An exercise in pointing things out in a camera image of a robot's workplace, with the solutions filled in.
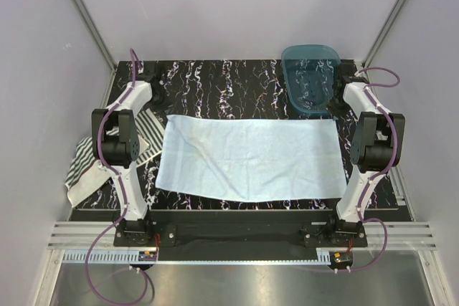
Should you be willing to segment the light blue towel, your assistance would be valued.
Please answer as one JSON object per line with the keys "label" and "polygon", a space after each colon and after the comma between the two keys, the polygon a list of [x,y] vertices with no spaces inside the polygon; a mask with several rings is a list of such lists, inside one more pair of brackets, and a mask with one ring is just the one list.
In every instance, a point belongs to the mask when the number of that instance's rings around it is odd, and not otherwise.
{"label": "light blue towel", "polygon": [[244,203],[336,199],[346,190],[333,120],[167,119],[157,188]]}

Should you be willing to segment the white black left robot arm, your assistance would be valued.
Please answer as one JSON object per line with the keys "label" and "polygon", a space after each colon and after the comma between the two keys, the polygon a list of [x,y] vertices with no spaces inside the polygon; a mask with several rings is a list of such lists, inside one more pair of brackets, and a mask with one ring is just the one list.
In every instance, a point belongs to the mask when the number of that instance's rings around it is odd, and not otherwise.
{"label": "white black left robot arm", "polygon": [[146,246],[153,241],[155,229],[148,219],[138,180],[140,141],[136,118],[145,105],[163,102],[160,80],[164,69],[155,63],[139,73],[137,66],[133,63],[133,79],[119,97],[106,107],[93,110],[91,130],[93,155],[109,173],[119,200],[120,219],[115,225],[138,245]]}

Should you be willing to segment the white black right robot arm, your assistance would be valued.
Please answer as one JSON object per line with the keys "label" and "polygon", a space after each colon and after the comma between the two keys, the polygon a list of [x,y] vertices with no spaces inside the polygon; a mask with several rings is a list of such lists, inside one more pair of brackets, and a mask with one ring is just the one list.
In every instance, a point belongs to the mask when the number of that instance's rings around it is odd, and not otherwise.
{"label": "white black right robot arm", "polygon": [[336,205],[332,224],[326,227],[326,238],[334,246],[341,246],[357,235],[364,223],[364,212],[377,184],[395,167],[401,158],[405,117],[383,106],[372,92],[373,87],[396,87],[399,76],[387,68],[396,81],[385,85],[370,83],[364,74],[374,67],[355,72],[338,71],[333,83],[333,97],[329,111],[339,115],[347,110],[357,117],[350,147],[352,174],[344,195]]}

